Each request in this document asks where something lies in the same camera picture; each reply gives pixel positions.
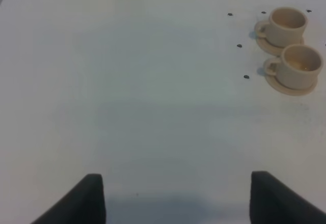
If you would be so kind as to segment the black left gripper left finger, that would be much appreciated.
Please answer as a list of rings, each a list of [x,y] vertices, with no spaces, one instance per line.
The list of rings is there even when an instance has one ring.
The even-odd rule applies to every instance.
[[[101,174],[87,174],[33,223],[106,223]]]

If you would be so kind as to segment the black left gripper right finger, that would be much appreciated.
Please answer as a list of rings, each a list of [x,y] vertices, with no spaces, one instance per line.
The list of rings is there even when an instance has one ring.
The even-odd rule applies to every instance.
[[[266,171],[251,174],[251,223],[325,223],[321,211]]]

